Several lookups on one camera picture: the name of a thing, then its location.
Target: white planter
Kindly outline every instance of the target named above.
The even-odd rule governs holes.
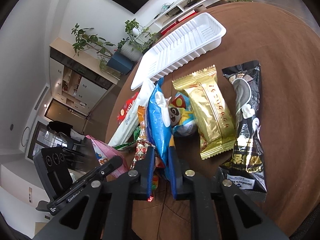
[[[125,55],[128,59],[132,60],[133,62],[136,62],[143,56],[143,54],[137,49],[132,50],[133,48],[134,47],[129,44],[129,41],[127,41],[122,46],[120,53],[122,55]]]

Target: gold snack package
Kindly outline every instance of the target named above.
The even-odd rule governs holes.
[[[200,155],[204,160],[233,149],[235,125],[217,85],[215,66],[176,79],[174,88],[187,95],[200,135]]]

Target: red snack package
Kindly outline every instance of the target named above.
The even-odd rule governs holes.
[[[139,92],[136,92],[131,98],[129,98],[125,104],[122,106],[118,116],[117,116],[117,120],[118,120],[118,125],[121,124],[121,122],[124,120],[125,116],[127,115],[127,113],[129,112],[132,104],[134,103],[134,101],[136,100],[137,96],[138,96]]]

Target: gray floor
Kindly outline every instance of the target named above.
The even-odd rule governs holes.
[[[308,24],[319,36],[320,36],[320,27],[313,18],[312,14],[303,3],[302,0],[254,0],[255,2],[268,3],[282,9],[285,9],[295,16],[299,17],[306,24]],[[224,3],[226,1],[220,1],[212,6]],[[119,95],[121,87],[126,80],[126,76],[122,77],[118,86],[115,86],[111,92],[106,95],[106,97],[96,106],[92,111],[92,115],[88,121],[84,134],[90,134],[96,139],[101,141],[105,140],[105,135],[107,132],[108,121],[113,109],[113,106],[116,102],[116,99]]]

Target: metal screw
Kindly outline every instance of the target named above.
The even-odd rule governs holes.
[[[131,171],[128,171],[128,175],[130,177],[135,177],[138,175],[138,172],[136,170],[131,170]]]
[[[193,170],[187,170],[184,174],[188,177],[193,177],[196,173]]]
[[[222,181],[222,184],[225,186],[225,187],[230,187],[232,185],[232,181],[230,179],[224,179]]]
[[[93,182],[91,182],[91,187],[100,187],[101,182],[98,180],[94,180]]]

